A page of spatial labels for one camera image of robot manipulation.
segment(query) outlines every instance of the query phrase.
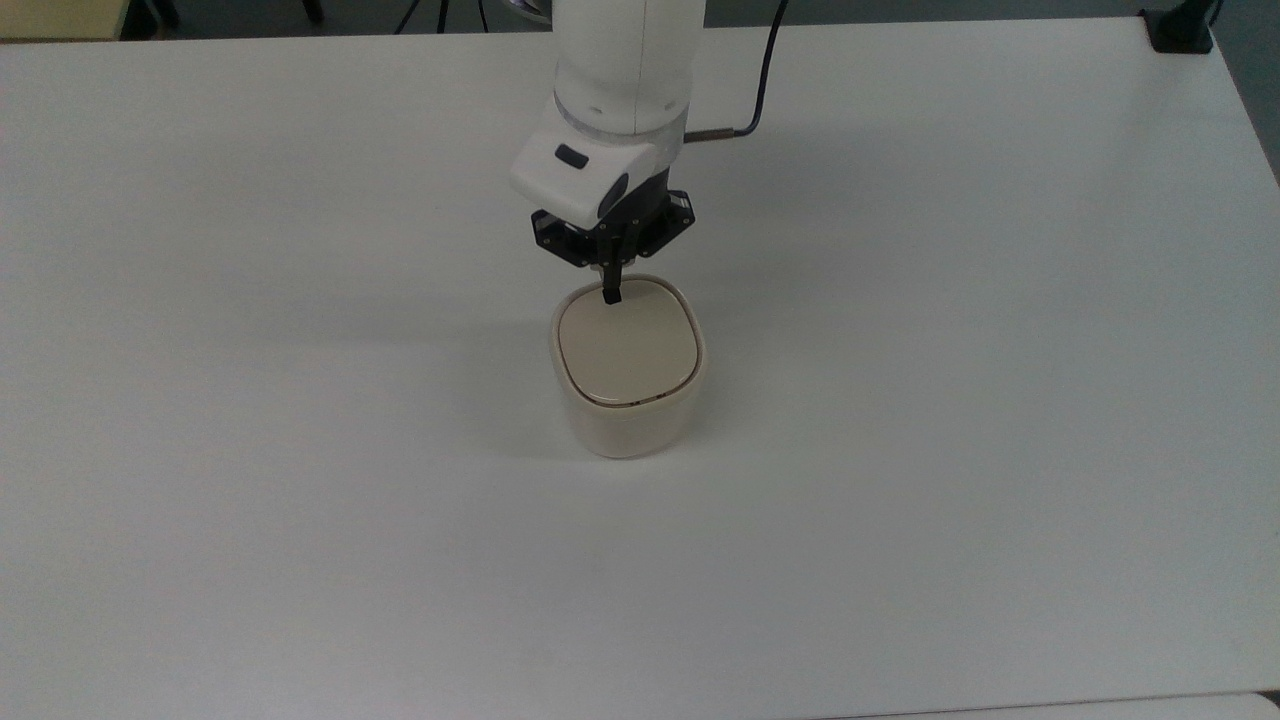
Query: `white table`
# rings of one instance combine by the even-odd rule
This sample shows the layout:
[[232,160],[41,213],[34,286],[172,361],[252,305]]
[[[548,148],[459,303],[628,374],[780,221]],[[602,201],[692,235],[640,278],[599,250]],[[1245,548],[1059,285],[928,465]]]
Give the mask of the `white table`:
[[[708,32],[691,127],[764,32]],[[571,438],[548,36],[0,47],[8,717],[820,717],[1280,685],[1280,191],[1137,19],[786,28]]]

